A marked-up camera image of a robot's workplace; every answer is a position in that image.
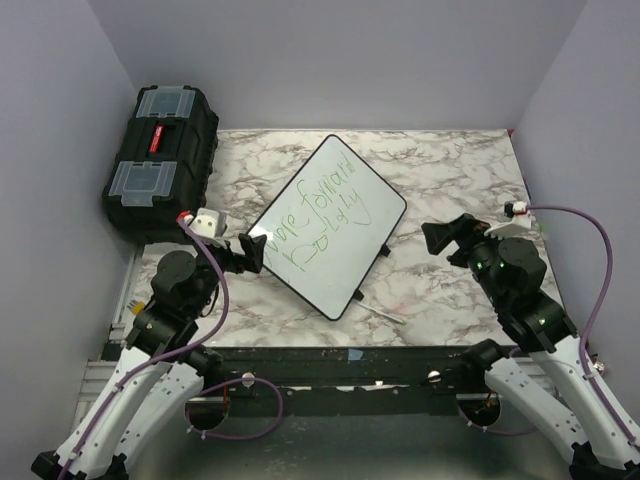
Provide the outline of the white whiteboard black frame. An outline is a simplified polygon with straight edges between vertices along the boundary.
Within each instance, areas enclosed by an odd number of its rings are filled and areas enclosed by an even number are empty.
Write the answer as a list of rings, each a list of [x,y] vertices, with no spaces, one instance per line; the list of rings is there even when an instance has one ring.
[[[407,210],[401,194],[340,137],[323,139],[248,233],[263,236],[264,265],[336,321]]]

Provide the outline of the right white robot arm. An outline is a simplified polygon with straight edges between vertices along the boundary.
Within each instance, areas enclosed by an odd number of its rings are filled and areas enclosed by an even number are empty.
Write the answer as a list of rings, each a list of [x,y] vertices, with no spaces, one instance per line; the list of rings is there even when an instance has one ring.
[[[564,308],[542,290],[547,265],[535,244],[520,235],[529,226],[525,206],[496,226],[470,214],[421,226],[430,254],[456,244],[448,262],[471,272],[504,332],[557,392],[530,379],[492,340],[466,351],[461,382],[474,392],[488,387],[516,407],[556,447],[572,478],[636,479],[639,425],[595,369]]]

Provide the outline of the green white whiteboard marker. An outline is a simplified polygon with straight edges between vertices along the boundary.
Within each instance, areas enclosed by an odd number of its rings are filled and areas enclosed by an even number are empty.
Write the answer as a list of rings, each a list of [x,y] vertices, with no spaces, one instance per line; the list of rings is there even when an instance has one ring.
[[[385,312],[383,310],[380,310],[380,309],[375,308],[375,307],[373,307],[371,305],[365,304],[365,303],[363,303],[361,301],[356,302],[356,304],[359,307],[363,308],[364,310],[366,310],[366,311],[368,311],[368,312],[370,312],[372,314],[375,314],[375,315],[377,315],[377,316],[379,316],[381,318],[384,318],[384,319],[386,319],[386,320],[388,320],[388,321],[390,321],[390,322],[392,322],[394,324],[406,325],[406,321],[404,321],[404,320],[402,320],[402,319],[400,319],[400,318],[398,318],[398,317],[396,317],[396,316],[394,316],[394,315],[392,315],[390,313],[387,313],[387,312]]]

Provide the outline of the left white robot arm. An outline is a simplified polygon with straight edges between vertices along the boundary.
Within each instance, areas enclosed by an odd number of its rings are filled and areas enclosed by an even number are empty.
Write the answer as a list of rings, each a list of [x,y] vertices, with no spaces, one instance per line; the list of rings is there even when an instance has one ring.
[[[146,444],[196,393],[214,393],[224,378],[215,351],[189,342],[197,320],[227,272],[258,273],[264,235],[203,244],[198,254],[175,250],[158,262],[152,296],[135,316],[114,372],[70,437],[40,453],[31,470],[41,479],[126,479]]]

